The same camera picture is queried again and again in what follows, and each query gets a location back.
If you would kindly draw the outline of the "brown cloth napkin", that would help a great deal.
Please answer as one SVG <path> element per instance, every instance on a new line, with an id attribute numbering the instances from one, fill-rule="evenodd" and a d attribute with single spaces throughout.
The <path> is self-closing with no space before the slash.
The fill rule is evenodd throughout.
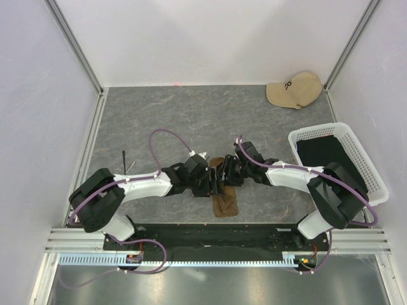
<path id="1" fill-rule="evenodd" d="M 238 215 L 237 195 L 233 186 L 227 186 L 221 179 L 222 195 L 212 195 L 214 215 L 218 218 Z"/>

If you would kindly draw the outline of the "silver fork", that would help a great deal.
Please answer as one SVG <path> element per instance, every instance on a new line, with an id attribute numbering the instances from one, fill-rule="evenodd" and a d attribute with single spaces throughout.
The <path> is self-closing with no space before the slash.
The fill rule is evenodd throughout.
<path id="1" fill-rule="evenodd" d="M 134 167 L 135 164 L 136 164 L 136 161 L 131 162 L 131 164 L 129 165 L 129 167 L 127 168 L 127 170 L 128 170 L 128 171 L 131 170 L 131 169 Z"/>

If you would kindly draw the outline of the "black spoon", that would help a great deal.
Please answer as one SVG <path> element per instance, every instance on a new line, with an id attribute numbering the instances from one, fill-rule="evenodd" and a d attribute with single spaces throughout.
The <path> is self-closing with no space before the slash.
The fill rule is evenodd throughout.
<path id="1" fill-rule="evenodd" d="M 127 166 L 126 166 L 126 152 L 122 150 L 122 161 L 123 161 L 123 174 L 127 174 Z"/>

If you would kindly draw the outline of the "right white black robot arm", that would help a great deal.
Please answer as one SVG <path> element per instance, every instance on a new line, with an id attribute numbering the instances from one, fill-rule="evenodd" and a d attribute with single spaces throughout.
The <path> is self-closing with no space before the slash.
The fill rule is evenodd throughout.
<path id="1" fill-rule="evenodd" d="M 258 184 L 288 187 L 311 196 L 316 210 L 302 218 L 291 234 L 291 242 L 298 250 L 306 250 L 323 232 L 345 229 L 368 203 L 364 189 L 335 162 L 306 168 L 272 158 L 256 161 L 242 153 L 225 156 L 225 184 L 241 186 L 248 178 Z"/>

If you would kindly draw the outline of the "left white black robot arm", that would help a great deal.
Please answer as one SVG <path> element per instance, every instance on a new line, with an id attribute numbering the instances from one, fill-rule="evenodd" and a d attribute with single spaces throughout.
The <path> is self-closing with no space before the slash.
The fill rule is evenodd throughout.
<path id="1" fill-rule="evenodd" d="M 176 163 L 161 171 L 141 175 L 114 175 L 107 168 L 97 170 L 69 197 L 74 208 L 71 217 L 78 218 L 87 233 L 102 231 L 114 236 L 126 250 L 139 244 L 139 233 L 129 217 L 118 212 L 121 204 L 150 197 L 166 197 L 190 189 L 210 195 L 208 165 L 186 166 Z"/>

